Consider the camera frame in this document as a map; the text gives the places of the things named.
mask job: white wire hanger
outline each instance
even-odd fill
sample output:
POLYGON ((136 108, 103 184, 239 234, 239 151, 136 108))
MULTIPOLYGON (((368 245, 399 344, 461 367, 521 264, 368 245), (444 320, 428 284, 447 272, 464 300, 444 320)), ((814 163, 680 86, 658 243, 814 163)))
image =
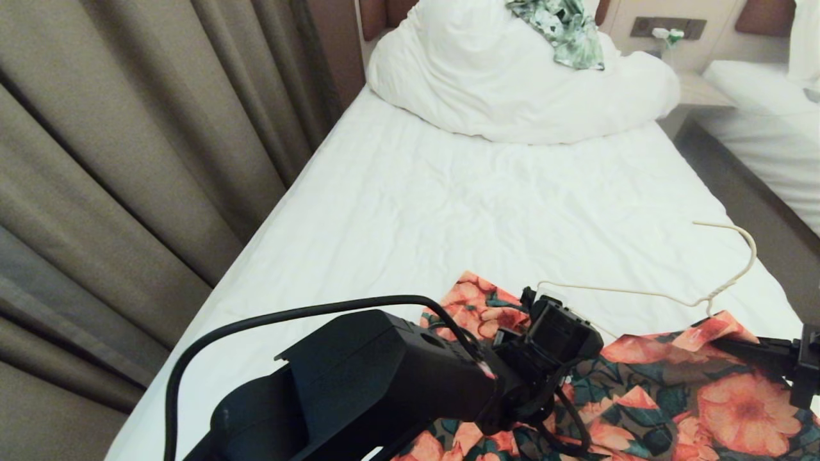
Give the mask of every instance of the white wire hanger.
MULTIPOLYGON (((751 252, 749 254, 749 262, 746 264, 746 267, 744 267, 743 270, 738 272, 735 276, 733 276, 731 279, 729 279, 723 285, 720 285, 718 288, 712 290, 711 293, 705 295, 704 297, 702 297, 700 299, 697 299, 694 302, 687 303, 686 301, 682 301, 678 298, 675 298, 674 296, 670 296, 669 294, 656 293, 656 292, 653 292, 653 291, 625 290, 625 289, 622 289, 622 288, 604 288, 604 287, 599 287, 599 286, 587 286, 587 285, 569 285, 569 284, 565 284, 565 283, 557 283, 557 282, 548 281, 548 280, 539 281, 538 285, 537 285, 537 289, 540 289, 543 284, 548 283, 550 285, 562 286, 564 288, 580 288, 580 289, 583 289, 583 290, 614 291, 616 293, 644 294, 646 296, 658 296, 660 298, 670 299, 672 301, 675 301, 676 303, 683 304, 684 306, 689 307, 689 308, 695 308, 695 307, 699 306, 701 303, 703 303, 705 301, 707 303, 706 304, 706 316, 711 317, 712 316, 713 300, 715 299, 716 296, 718 296, 722 292, 728 290, 731 286, 733 286, 735 283, 737 283, 737 281, 740 280, 740 278, 742 276, 746 275, 746 273, 749 272, 749 270, 751 270, 752 266, 754 265, 754 262, 758 258, 758 246, 754 242, 754 237, 752 237, 752 235, 748 231, 746 231, 746 229, 744 229, 742 227, 733 226, 731 224, 715 224, 715 223, 711 223, 711 222, 702 222, 702 221, 694 221, 693 224, 695 224, 697 226, 722 227, 724 229, 732 229, 733 231, 737 231, 740 235, 743 236, 743 238, 746 240, 746 243, 749 244, 749 249, 751 250, 751 252)), ((601 326, 599 326, 599 325, 595 325, 595 326, 599 330, 601 330, 605 333, 608 333, 609 335, 611 335, 615 339, 618 338, 618 336, 615 336, 613 333, 611 333, 610 331, 605 330, 601 326)))

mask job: mattress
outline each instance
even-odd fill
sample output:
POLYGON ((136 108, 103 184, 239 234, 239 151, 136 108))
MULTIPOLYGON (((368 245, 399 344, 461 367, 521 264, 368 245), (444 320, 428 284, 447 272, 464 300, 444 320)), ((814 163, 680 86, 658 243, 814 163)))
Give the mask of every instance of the mattress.
POLYGON ((820 104, 787 73, 787 64, 713 62, 704 78, 737 109, 697 120, 820 235, 820 104))
MULTIPOLYGON (((738 272, 749 248, 734 231, 693 220, 730 222, 655 123, 573 145, 497 144, 439 130, 365 88, 214 289, 107 459, 161 458, 171 365, 214 328, 368 296, 440 299, 465 270, 513 293, 552 279, 697 299, 738 272)), ((553 291, 618 334, 677 331, 704 316, 665 299, 553 291)), ((760 264, 715 307, 758 335, 801 331, 760 264)), ((417 322, 421 309, 390 312, 417 322)), ((280 367, 275 355, 328 320, 263 327, 205 349, 182 382, 178 457, 205 434, 222 397, 280 367)))

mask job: brown curtain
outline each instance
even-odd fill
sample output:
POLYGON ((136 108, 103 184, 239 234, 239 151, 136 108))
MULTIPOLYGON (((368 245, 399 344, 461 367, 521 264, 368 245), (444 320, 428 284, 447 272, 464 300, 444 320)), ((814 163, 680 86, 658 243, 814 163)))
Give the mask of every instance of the brown curtain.
POLYGON ((0 459, 101 459, 339 96, 304 0, 0 0, 0 459))

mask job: white pillow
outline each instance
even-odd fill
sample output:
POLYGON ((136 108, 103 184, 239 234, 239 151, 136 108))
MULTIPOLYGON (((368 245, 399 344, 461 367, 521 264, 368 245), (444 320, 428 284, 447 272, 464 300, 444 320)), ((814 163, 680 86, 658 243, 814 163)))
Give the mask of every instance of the white pillow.
POLYGON ((499 142, 569 144, 666 116, 672 69, 600 38, 606 70, 576 71, 503 0, 421 0, 376 46, 367 82, 439 128, 499 142))
POLYGON ((791 26, 789 78, 820 79, 820 0, 796 0, 791 26))

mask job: wall outlet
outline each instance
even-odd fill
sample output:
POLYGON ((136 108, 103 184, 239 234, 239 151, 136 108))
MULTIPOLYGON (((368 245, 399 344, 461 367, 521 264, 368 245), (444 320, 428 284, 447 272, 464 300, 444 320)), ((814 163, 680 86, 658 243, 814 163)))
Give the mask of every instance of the wall outlet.
POLYGON ((652 37, 652 29, 657 27, 663 29, 683 30, 684 40, 697 40, 703 35, 706 29, 706 20, 688 19, 680 17, 646 17, 638 16, 635 24, 632 25, 630 37, 652 37))

